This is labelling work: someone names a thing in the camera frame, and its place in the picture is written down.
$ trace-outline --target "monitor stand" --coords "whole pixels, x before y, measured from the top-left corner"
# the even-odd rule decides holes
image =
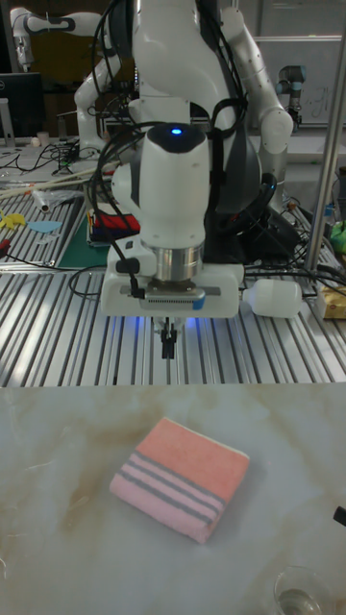
[[[0,98],[0,117],[3,127],[6,147],[15,147],[14,132],[9,109],[9,99]]]

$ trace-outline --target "yellow object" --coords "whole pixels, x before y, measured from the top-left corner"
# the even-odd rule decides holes
[[[336,288],[346,294],[346,286],[337,286]],[[346,297],[331,288],[326,286],[321,288],[316,306],[322,318],[346,318]]]
[[[21,224],[23,227],[26,225],[25,218],[21,213],[9,213],[7,217],[10,218],[14,224]]]
[[[22,224],[25,226],[25,218],[21,213],[9,213],[5,215],[4,211],[0,209],[1,221],[0,221],[0,229],[6,227],[7,229],[11,229],[14,231],[15,224]]]

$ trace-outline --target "pink stripe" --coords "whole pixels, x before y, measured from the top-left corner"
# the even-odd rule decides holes
[[[181,534],[186,534],[197,540],[197,542],[206,542],[210,535],[209,528],[214,526],[214,524],[206,526],[203,521],[192,517],[183,510],[179,510],[179,508],[171,506],[167,502],[163,502],[151,493],[128,482],[118,474],[115,474],[111,482],[111,492],[118,496],[118,498],[121,498],[121,500],[160,521],[165,526],[173,528]]]
[[[223,504],[221,504],[219,500],[216,500],[212,496],[208,496],[207,494],[199,491],[199,489],[195,489],[194,487],[191,487],[189,484],[186,484],[183,480],[177,479],[177,477],[173,476],[172,474],[169,474],[169,472],[164,472],[164,470],[162,470],[161,468],[158,468],[158,466],[154,465],[153,463],[150,463],[149,461],[144,461],[144,459],[141,459],[139,456],[136,455],[136,453],[132,453],[132,455],[130,456],[130,460],[134,461],[137,465],[140,465],[142,468],[146,468],[146,470],[155,472],[155,474],[162,477],[163,479],[169,480],[170,482],[177,485],[178,487],[181,487],[185,491],[188,491],[191,495],[195,496],[196,498],[199,498],[200,500],[203,500],[204,502],[211,504],[212,506],[215,506],[215,508],[217,508],[217,510],[219,510],[220,512],[222,512],[222,510],[224,509]]]
[[[135,479],[141,480],[142,482],[145,482],[145,484],[148,484],[150,487],[157,489],[165,496],[168,496],[168,498],[172,498],[176,502],[184,504],[185,506],[192,508],[192,510],[200,512],[202,515],[206,515],[210,519],[211,523],[213,522],[215,517],[217,517],[217,513],[214,512],[214,510],[211,510],[210,508],[207,508],[202,504],[198,504],[198,502],[194,502],[188,496],[185,496],[183,493],[179,493],[179,491],[176,491],[176,489],[172,487],[167,487],[165,484],[163,484],[163,482],[149,477],[147,474],[145,474],[144,472],[140,472],[140,470],[133,468],[131,465],[125,463],[125,465],[123,465],[121,469],[124,470],[124,472],[131,474],[131,476]]]

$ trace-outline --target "aluminum profile table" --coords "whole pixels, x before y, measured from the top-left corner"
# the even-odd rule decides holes
[[[32,197],[5,205],[41,216]],[[64,207],[55,210],[63,221],[56,242],[37,246],[22,229],[12,252],[57,260],[85,214],[81,204]],[[327,248],[321,259],[334,264]],[[151,318],[102,314],[101,271],[79,279],[81,292],[97,293],[89,299],[71,293],[72,275],[1,261],[0,386],[346,381],[346,322],[323,321],[313,300],[292,320],[256,316],[246,304],[232,319],[188,319],[167,361]]]

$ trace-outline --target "green mat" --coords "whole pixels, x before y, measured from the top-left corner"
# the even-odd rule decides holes
[[[108,247],[92,248],[87,244],[87,219],[85,218],[67,246],[59,267],[82,268],[91,265],[107,265],[108,250]]]

